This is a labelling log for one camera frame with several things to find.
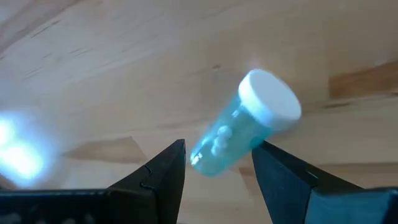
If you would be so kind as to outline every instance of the blue pill bottle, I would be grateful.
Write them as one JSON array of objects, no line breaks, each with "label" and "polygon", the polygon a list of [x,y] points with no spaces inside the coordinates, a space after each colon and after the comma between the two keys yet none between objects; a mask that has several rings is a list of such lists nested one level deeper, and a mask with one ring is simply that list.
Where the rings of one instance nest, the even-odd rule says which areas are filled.
[{"label": "blue pill bottle", "polygon": [[214,177],[264,139],[289,129],[300,117],[300,102],[282,80],[265,70],[251,70],[193,148],[191,165],[203,175]]}]

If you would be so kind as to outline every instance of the bright light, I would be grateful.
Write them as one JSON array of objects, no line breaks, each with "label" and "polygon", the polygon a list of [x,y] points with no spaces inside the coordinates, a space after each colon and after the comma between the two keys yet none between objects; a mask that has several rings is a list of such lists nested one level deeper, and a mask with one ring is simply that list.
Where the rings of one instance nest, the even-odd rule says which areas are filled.
[{"label": "bright light", "polygon": [[43,169],[43,158],[35,149],[21,142],[0,148],[0,164],[25,180],[35,178]]},{"label": "bright light", "polygon": [[0,120],[0,146],[10,142],[15,135],[14,125],[11,121]]},{"label": "bright light", "polygon": [[199,152],[192,160],[191,160],[191,165],[196,165],[199,160],[202,158],[202,154]]}]

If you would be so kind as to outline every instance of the translucent plastic bottle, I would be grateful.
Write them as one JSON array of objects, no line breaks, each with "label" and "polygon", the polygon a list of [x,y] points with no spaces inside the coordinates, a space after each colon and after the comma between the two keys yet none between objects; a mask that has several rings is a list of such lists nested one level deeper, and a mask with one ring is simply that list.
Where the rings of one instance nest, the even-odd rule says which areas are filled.
[{"label": "translucent plastic bottle", "polygon": [[191,165],[203,175],[216,176],[300,117],[300,103],[282,80],[264,70],[251,70],[193,148]]}]

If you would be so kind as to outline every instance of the white bottle cap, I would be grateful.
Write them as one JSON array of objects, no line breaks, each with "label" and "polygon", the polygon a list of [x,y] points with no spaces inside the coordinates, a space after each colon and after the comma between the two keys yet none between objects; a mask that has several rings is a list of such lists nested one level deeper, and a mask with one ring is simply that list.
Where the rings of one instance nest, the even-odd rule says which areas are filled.
[{"label": "white bottle cap", "polygon": [[273,131],[285,130],[301,117],[293,91],[267,71],[251,70],[239,84],[238,94],[253,118]]}]

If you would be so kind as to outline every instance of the wooden surface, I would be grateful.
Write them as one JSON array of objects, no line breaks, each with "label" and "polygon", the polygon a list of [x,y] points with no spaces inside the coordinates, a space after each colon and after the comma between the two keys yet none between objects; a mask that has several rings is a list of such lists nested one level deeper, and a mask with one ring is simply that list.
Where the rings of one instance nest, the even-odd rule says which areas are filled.
[{"label": "wooden surface", "polygon": [[328,165],[320,168],[364,188],[398,186],[396,163]]},{"label": "wooden surface", "polygon": [[[264,68],[305,111],[274,144],[317,165],[395,163],[397,99],[330,101],[329,80],[398,57],[397,8],[395,0],[5,1],[0,113],[55,159],[33,187],[106,187],[178,138],[191,149],[244,74]],[[180,221],[269,222],[250,171],[247,159],[214,180],[187,170]]]},{"label": "wooden surface", "polygon": [[398,61],[329,79],[330,97],[358,98],[398,91]]}]

